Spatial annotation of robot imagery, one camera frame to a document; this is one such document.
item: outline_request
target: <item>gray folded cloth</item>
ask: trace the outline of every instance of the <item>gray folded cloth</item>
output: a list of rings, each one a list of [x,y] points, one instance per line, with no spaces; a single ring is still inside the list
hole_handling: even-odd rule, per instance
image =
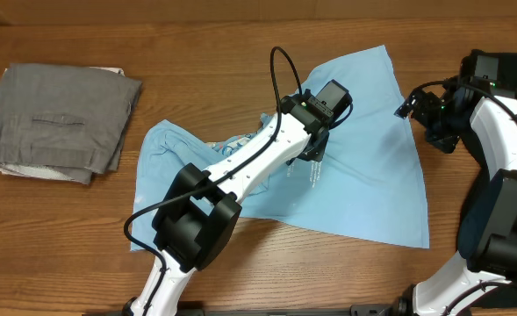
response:
[[[0,170],[86,184],[116,170],[141,82],[109,70],[12,64],[0,81]]]

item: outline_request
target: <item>wooden tabletop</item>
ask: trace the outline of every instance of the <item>wooden tabletop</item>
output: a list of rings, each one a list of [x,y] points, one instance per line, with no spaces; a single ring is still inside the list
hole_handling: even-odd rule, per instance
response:
[[[275,107],[273,46],[285,48],[306,78],[324,61],[382,44],[406,94],[454,75],[472,48],[517,52],[517,18],[0,27],[0,76],[11,62],[44,62],[120,67],[144,84],[118,172],[97,176],[90,186],[0,175],[0,315],[118,310],[140,294],[154,258],[129,252],[122,225],[132,212],[137,158],[149,128],[168,119],[205,141],[253,132],[260,113]],[[282,95],[292,92],[282,58],[276,68]],[[210,310],[391,303],[407,285],[432,276],[456,251],[460,206],[478,166],[463,146],[449,155],[433,149],[415,122],[413,133],[426,181],[430,249],[241,219],[182,301]],[[492,313],[517,310],[478,311]]]

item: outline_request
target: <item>folded blue fabric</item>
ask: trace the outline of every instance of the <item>folded blue fabric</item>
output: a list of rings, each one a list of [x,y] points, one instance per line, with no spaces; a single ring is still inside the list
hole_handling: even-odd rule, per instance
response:
[[[290,166],[281,166],[244,200],[241,216],[428,248],[424,179],[410,123],[393,115],[403,98],[385,47],[318,66],[303,89],[316,95],[332,79],[349,90],[354,111],[330,132],[323,161],[296,160]],[[133,211],[162,201],[185,164],[191,162],[204,169],[234,153],[239,138],[253,136],[235,136],[208,146],[182,128],[162,121],[143,141]],[[197,204],[205,211],[211,210],[203,200]],[[133,236],[148,245],[154,245],[153,216],[151,212],[133,223]]]

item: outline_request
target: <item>wooden surface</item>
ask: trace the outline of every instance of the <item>wooden surface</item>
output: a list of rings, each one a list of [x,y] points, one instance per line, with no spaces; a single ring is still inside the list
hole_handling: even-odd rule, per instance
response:
[[[260,113],[274,109],[273,46],[291,54],[305,79],[324,61],[381,44],[406,94],[454,75],[472,48],[517,52],[517,18],[0,27],[0,75],[11,62],[46,62],[121,67],[144,83],[118,172],[91,186],[0,175],[0,315],[116,310],[140,293],[153,257],[130,253],[121,227],[132,211],[141,142],[156,123],[169,119],[205,141],[253,132]],[[281,93],[292,92],[282,59],[277,69]],[[413,132],[429,250],[242,219],[182,301],[207,309],[347,307],[391,302],[433,275],[455,252],[459,209],[478,167],[463,147],[441,154],[416,123]]]
[[[0,0],[0,24],[517,17],[517,0]]]

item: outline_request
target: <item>blue cloth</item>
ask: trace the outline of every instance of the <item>blue cloth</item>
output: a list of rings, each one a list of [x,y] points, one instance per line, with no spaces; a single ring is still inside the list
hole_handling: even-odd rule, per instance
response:
[[[385,47],[318,66],[303,89],[316,95],[331,79],[349,90],[354,111],[331,131],[323,161],[296,160],[281,166],[244,200],[241,216],[428,248],[424,179],[410,123],[393,115],[403,97]],[[186,163],[204,169],[232,154],[236,148],[223,149],[237,139],[208,146],[166,120],[153,127],[140,152],[133,210],[162,201]],[[210,211],[207,203],[198,205]],[[133,223],[133,236],[149,245],[155,234],[153,216],[151,212]]]

